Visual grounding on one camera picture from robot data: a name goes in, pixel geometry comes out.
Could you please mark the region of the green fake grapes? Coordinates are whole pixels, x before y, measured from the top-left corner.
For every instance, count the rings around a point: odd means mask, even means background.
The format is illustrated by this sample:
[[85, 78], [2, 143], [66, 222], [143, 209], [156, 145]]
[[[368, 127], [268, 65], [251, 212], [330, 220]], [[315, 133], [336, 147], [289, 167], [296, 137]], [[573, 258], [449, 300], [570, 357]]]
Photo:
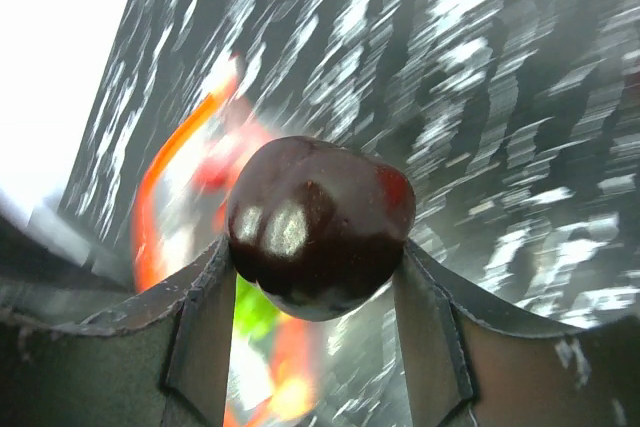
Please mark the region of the green fake grapes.
[[260, 340], [277, 325], [280, 310], [253, 284], [236, 278], [233, 331], [246, 339]]

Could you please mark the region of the orange fake papaya slice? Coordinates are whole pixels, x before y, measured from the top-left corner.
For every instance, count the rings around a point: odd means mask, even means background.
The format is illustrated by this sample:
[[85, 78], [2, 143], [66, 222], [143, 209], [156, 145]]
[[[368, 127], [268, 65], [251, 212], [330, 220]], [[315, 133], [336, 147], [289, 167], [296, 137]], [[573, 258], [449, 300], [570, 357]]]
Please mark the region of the orange fake papaya slice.
[[281, 315], [262, 351], [233, 330], [225, 426], [294, 426], [310, 413], [318, 393], [311, 324]]

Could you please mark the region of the clear zip top bag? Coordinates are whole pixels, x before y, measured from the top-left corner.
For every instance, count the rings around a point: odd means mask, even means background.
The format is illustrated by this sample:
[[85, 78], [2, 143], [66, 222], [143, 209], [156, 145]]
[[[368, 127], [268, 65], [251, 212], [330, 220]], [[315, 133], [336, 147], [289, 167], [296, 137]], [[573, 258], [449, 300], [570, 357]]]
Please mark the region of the clear zip top bag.
[[166, 386], [207, 426], [375, 426], [414, 190], [376, 157], [265, 130], [239, 79], [226, 60], [137, 190], [138, 289], [195, 277]]

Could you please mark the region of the dark purple fake fruit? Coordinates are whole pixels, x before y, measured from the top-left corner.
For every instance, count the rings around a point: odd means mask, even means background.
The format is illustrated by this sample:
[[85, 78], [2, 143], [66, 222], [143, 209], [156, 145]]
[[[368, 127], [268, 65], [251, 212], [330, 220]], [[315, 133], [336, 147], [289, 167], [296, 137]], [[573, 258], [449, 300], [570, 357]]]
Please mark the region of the dark purple fake fruit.
[[261, 147], [231, 191], [225, 231], [237, 273], [292, 317], [362, 305], [399, 266], [416, 215], [408, 178], [310, 137]]

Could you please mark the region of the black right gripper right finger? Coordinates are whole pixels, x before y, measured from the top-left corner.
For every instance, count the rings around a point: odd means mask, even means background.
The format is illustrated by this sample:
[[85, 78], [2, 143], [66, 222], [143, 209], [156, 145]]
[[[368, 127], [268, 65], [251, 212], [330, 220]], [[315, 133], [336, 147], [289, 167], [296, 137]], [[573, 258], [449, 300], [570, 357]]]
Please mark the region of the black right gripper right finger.
[[638, 316], [562, 324], [483, 290], [414, 242], [393, 287], [414, 425], [638, 425]]

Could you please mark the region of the red fake strawberries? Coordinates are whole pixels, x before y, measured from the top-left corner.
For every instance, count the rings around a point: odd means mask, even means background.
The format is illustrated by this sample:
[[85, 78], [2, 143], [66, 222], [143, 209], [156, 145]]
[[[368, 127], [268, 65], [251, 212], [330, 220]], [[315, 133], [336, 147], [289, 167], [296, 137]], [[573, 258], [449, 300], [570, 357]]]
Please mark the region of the red fake strawberries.
[[225, 106], [222, 120], [223, 135], [208, 144], [192, 176], [192, 182], [208, 192], [230, 192], [253, 154], [274, 139], [255, 118], [252, 105], [245, 97]]

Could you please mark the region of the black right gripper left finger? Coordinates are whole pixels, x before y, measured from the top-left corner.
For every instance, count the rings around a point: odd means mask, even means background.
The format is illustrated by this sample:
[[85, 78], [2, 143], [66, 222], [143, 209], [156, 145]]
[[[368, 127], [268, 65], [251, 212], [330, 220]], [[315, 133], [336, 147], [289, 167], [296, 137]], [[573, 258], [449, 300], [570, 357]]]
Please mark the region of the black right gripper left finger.
[[222, 425], [234, 295], [228, 244], [217, 240], [81, 322], [2, 309], [2, 425]]

